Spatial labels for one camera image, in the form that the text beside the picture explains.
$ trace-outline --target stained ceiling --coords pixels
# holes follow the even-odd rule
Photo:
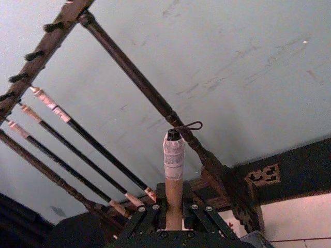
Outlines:
[[[0,2],[0,91],[24,65],[63,0]],[[330,136],[330,1],[106,1],[98,22],[185,123],[201,120],[203,145],[232,167]],[[170,128],[103,50],[77,25],[35,79],[89,133],[148,185],[164,181]],[[22,100],[130,192],[142,191],[28,91]],[[123,196],[18,107],[10,116],[116,200]],[[104,203],[28,142],[16,141],[87,198]],[[200,174],[186,149],[184,178]],[[57,223],[85,208],[0,143],[0,191]]]

